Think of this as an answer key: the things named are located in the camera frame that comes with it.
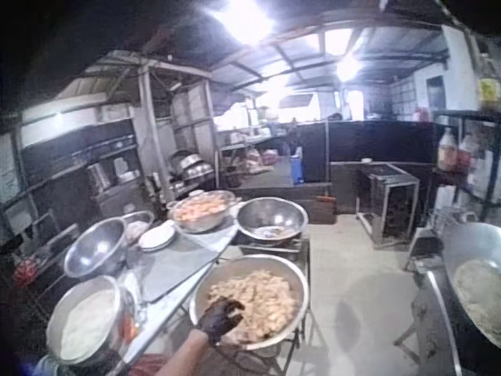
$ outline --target large pan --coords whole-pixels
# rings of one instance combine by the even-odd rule
[[[456,286],[455,278],[458,269],[470,260],[481,260],[487,262],[490,266],[497,268],[501,273],[501,228],[489,225],[487,223],[468,223],[458,226],[452,226],[444,233],[443,236],[444,251],[443,258],[445,270],[447,272],[452,289],[456,293],[456,297],[461,302],[460,293]],[[490,291],[483,291],[481,296],[473,299],[479,305],[485,302],[492,301],[489,295],[493,296]],[[485,332],[474,321],[474,318],[468,313],[463,306],[464,311],[470,318],[471,322],[479,331],[486,337]]]

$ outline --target stack of plates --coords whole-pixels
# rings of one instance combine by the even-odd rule
[[[155,252],[167,247],[175,237],[174,223],[164,222],[154,229],[146,231],[139,238],[139,246],[144,252]]]

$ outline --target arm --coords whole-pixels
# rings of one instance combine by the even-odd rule
[[[157,373],[157,376],[190,376],[209,348],[209,336],[198,329],[190,331],[181,348]]]
[[[235,300],[220,298],[200,318],[196,329],[190,331],[181,348],[156,376],[191,376],[209,348],[242,320],[242,315],[230,316],[235,309],[244,309]]]

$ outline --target blue container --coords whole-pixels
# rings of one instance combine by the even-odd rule
[[[292,183],[304,183],[303,179],[303,164],[300,157],[290,157],[290,174],[292,175]]]

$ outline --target gloved hand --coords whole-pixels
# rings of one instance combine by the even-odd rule
[[[221,341],[221,337],[231,331],[243,319],[242,315],[229,316],[235,309],[245,309],[237,300],[220,298],[207,308],[198,321],[196,329],[207,333],[213,344]]]

